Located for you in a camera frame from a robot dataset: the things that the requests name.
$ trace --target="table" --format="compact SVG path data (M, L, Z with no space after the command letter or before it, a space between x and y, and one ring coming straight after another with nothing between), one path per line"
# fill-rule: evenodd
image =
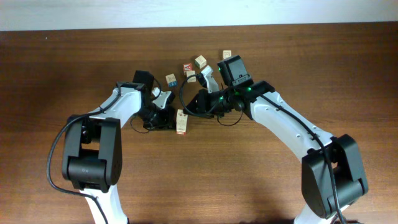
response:
M343 212L365 223L398 219L398 23L0 32L1 223L93 223L86 200L52 189L45 163L71 114L95 109L116 81L148 70L168 90L182 64L223 50L242 56L299 113L359 144L369 193ZM221 76L215 72L218 83ZM187 84L184 99L201 88ZM178 88L172 91L178 96ZM178 97L175 108L182 108ZM233 123L239 113L227 114ZM142 121L135 121L137 127ZM123 127L118 182L134 223L267 223L304 205L300 163L263 126L190 116L187 135ZM53 157L56 184L63 142Z

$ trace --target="wire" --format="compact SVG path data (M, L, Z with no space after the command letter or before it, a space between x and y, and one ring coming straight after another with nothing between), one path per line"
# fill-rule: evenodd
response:
M62 134L74 123L76 123L77 121L83 119L83 118L87 118L93 115L97 115L97 114L101 114L104 111L106 111L107 109L109 109L115 102L117 102L117 100L119 99L119 97L121 96L121 84L120 83L116 83L116 86L118 87L118 95L115 97L115 99L108 105L105 106L104 108L99 109L99 111L96 112L92 112L92 113L87 113L87 114L82 114L77 116L76 118L74 118L73 120L69 121L61 130L60 132L57 134L57 136L54 139L54 142L51 145L51 149L49 152L49 156L47 158L47 180L50 183L51 187L53 187L55 190L58 190L62 193L66 193L66 194L71 194L71 195L76 195L76 196L81 196L81 197L88 197L90 199L92 199L94 201L94 203L96 204L96 206L98 207L99 212L101 213L102 217L104 218L105 224L108 224L108 219L106 218L106 215L104 213L104 211L101 208L100 203L98 202L97 198L92 196L92 195L88 195L88 194L84 194L84 193L80 193L80 192L75 192L72 190L67 190L67 189L63 189L61 187L58 187L54 184L54 182L51 179L51 159L52 159L52 154L54 153L55 150L55 146L57 146L57 143L59 142Z
M210 108L210 110L208 110L208 111L206 111L206 112L204 112L204 113L194 113L194 112L190 111L190 110L187 108L187 106L185 105L184 100L183 100L183 98L182 98L182 93L183 93L182 90L183 90L183 88L184 88L184 85L187 83L188 79L190 79L190 78L192 78L192 77L197 77L197 78L198 78L199 75L197 75L197 74L190 75L190 76L187 77L187 78L184 80L184 82L182 82L182 84L181 84L181 87L180 87L180 101L181 101L181 104L182 104L182 106L184 107L184 109L185 109L188 113L190 113L191 115L198 116L198 117L202 117L202 118L206 118L206 116L209 116L209 113L211 113L212 111L214 111L214 110L216 109L216 107L221 103L221 101L215 103L215 104Z
M160 97L160 94L162 93L162 85L155 77L154 77L154 80L157 83L157 85L159 86L159 94L157 96L155 96L154 98L150 99L151 101L158 99L158 97Z
M239 117L239 119L238 119L235 123L233 123L233 124L223 124L223 123L221 123L221 122L220 122L220 116L217 116L217 122L218 122L220 125L222 125L222 126L231 127L231 126L234 126L235 124L238 124L238 123L241 121L242 116L243 116L243 110L242 110L242 113L241 113L241 116Z
M147 133L149 133L149 130L147 131L147 132L142 132L142 131L137 131L133 126L132 126L132 121L136 118L137 116L132 116L131 117L131 119L130 119L130 126L131 126L131 128L133 129L133 130L135 130L136 132L138 132L138 133L140 133L140 134L147 134Z
M321 142L321 140L319 140L319 137L317 134L315 134L302 120L300 120L298 117L296 117L296 115L292 114L291 112L289 112L288 110L286 110L285 108L283 108L281 105L278 105L277 103L273 102L272 100L270 100L268 97L260 94L259 92L255 91L261 98L265 99L266 101L268 101L270 104L272 104L273 106L275 106L278 110L281 110L282 112L284 112L285 114L289 115L290 117L292 117L294 120L296 120L299 124L301 124L301 126L304 127L304 129L312 136L312 138L314 140L316 140L316 142L319 144L319 146L321 147L322 151L323 151L323 155L325 157L326 163L328 165L328 170L329 170L329 175L330 175L330 180L331 180L331 188L333 191L333 197L335 198L335 206L336 206L336 212L338 215L338 218L340 219L340 222L342 224L346 224L346 220L345 217L343 216L343 214L341 213L341 209L340 209L340 204L338 202L338 196L337 196L337 189L336 189L336 180L335 180L335 175L333 173L333 168L331 166L331 161L329 158L329 153L326 151L325 146L323 145L323 143Z

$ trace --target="white panel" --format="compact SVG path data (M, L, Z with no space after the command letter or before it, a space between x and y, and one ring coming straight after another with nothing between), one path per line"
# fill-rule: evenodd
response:
M0 30L397 20L398 0L0 0Z

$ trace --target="white wall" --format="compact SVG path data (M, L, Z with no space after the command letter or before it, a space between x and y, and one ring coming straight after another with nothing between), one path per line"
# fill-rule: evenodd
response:
M398 21L398 0L0 0L0 30Z

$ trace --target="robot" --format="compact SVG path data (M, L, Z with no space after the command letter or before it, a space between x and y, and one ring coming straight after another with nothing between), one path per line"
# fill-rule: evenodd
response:
M341 211L369 190L366 174L353 138L335 137L315 126L292 109L265 81L254 83L243 60L235 55L218 63L225 89L220 90L208 65L200 74L187 77L180 88L184 113L201 118L222 118L232 110L270 129L302 163L302 194L306 201L294 224L329 224L337 217L346 223ZM196 77L205 87L186 105L183 87ZM94 111L73 115L54 140L47 163L50 185L61 192L86 197L95 223L129 223L119 201L117 182L122 168L121 128L131 116L144 120L148 131L175 130L172 92L154 91L154 77L137 71L132 83L117 83L113 94ZM62 174L80 192L57 187L51 180L50 163L55 145L65 135ZM82 144L99 141L99 151L83 149Z

